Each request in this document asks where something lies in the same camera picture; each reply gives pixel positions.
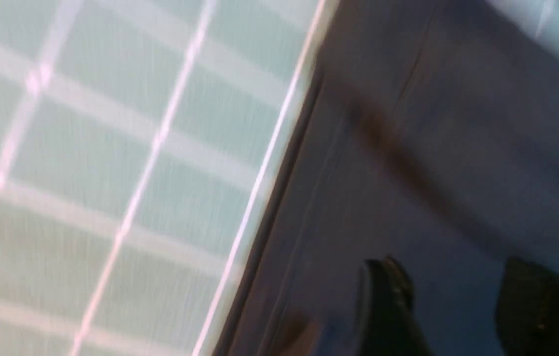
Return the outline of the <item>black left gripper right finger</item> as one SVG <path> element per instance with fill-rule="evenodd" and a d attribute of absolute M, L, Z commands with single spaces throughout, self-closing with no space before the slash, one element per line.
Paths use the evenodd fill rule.
<path fill-rule="evenodd" d="M 495 330 L 506 356 L 559 356 L 559 273 L 508 258 Z"/>

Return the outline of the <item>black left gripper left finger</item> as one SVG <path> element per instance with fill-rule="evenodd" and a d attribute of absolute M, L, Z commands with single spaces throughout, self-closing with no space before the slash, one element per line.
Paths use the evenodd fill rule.
<path fill-rule="evenodd" d="M 392 256 L 364 261 L 357 293 L 357 354 L 430 356 L 414 306 L 415 287 L 399 261 Z"/>

